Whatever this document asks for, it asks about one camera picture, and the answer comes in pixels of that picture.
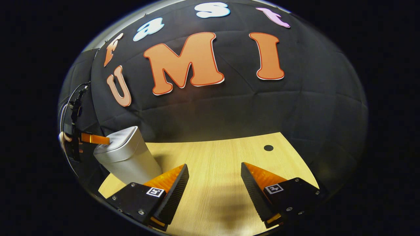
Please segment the trash can lid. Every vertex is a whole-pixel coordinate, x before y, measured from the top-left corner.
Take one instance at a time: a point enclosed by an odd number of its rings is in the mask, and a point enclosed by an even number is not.
[[[133,126],[108,135],[107,137],[109,138],[109,145],[98,145],[95,148],[94,155],[109,152],[122,147],[137,129],[137,126]]]

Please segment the orange letter m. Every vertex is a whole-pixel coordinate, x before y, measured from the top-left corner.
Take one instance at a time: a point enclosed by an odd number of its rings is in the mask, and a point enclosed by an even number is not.
[[[179,56],[163,43],[147,49],[144,57],[149,58],[152,67],[155,81],[153,94],[162,95],[172,91],[173,85],[166,81],[165,71],[178,87],[184,88],[191,65],[192,85],[204,86],[223,82],[225,78],[217,70],[214,59],[213,40],[215,38],[216,35],[210,32],[190,35]]]

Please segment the wood grain surface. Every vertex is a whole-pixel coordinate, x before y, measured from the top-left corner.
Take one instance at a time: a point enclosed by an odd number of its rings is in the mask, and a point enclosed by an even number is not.
[[[311,171],[281,133],[206,142],[146,143],[163,172],[184,163],[189,181],[166,234],[255,235],[266,229],[241,178],[241,163],[319,188]],[[264,150],[273,146],[272,151]],[[125,186],[110,174],[99,188],[108,198]]]

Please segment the orange tape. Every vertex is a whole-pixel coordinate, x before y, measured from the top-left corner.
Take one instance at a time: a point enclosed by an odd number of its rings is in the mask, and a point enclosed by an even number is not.
[[[109,145],[109,138],[93,134],[82,133],[81,140],[87,143],[106,144]]]
[[[156,224],[158,224],[158,225],[162,226],[162,227],[165,227],[165,224],[164,224],[164,223],[162,223],[162,222],[158,221],[158,220],[157,220],[156,218],[154,218],[153,216],[152,216],[152,217],[150,217],[150,220],[151,220],[151,221],[153,221],[153,222],[155,222]]]
[[[279,213],[277,213],[275,216],[273,216],[271,219],[267,220],[267,224],[279,219],[281,217],[281,215]]]

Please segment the black fabric backdrop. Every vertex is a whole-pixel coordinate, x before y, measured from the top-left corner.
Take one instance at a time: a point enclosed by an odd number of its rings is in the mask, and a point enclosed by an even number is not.
[[[317,215],[305,216],[284,234],[414,232],[415,212],[410,209],[415,206],[413,158],[419,143],[414,121],[419,119],[413,104],[416,66],[409,57],[413,8],[364,1],[277,4],[314,24],[342,49],[359,74],[370,108],[367,146],[356,173]],[[140,6],[138,1],[118,2],[112,8],[103,2],[27,3],[5,12],[7,27],[16,37],[10,40],[9,55],[15,64],[26,64],[25,69],[13,70],[22,89],[16,88],[16,80],[6,83],[6,93],[20,97],[18,104],[10,105],[10,123],[15,133],[26,134],[30,146],[13,142],[6,147],[8,156],[22,157],[5,168],[10,171],[5,189],[11,193],[5,199],[10,207],[6,224],[14,232],[144,233],[81,188],[60,153],[54,125],[63,78],[80,51]]]
[[[228,16],[202,19],[195,15],[194,7],[204,2],[182,1],[159,9],[117,32],[99,50],[82,53],[70,68],[60,94],[68,97],[72,92],[69,88],[92,81],[79,127],[107,136],[139,126],[146,142],[197,142],[281,132],[319,184],[336,192],[356,167],[368,122],[362,85],[342,50],[293,13],[255,1],[231,0],[227,2]],[[281,14],[293,27],[275,24],[256,7]],[[137,29],[157,17],[163,18],[165,26],[134,42]],[[179,55],[186,38],[200,32],[216,34],[213,51],[225,81],[194,87],[189,83],[190,71],[184,88],[154,95],[153,75],[144,51],[165,43]],[[260,58],[255,41],[248,36],[251,32],[279,38],[277,50],[286,72],[284,79],[263,81],[256,77]],[[123,38],[104,67],[106,48],[120,33]],[[128,107],[115,101],[106,82],[119,65],[131,93]],[[121,94],[119,83],[116,86]],[[64,101],[59,100],[61,107]],[[103,178],[92,174],[99,164],[87,153],[81,154],[82,164],[72,165],[81,182],[96,193]]]

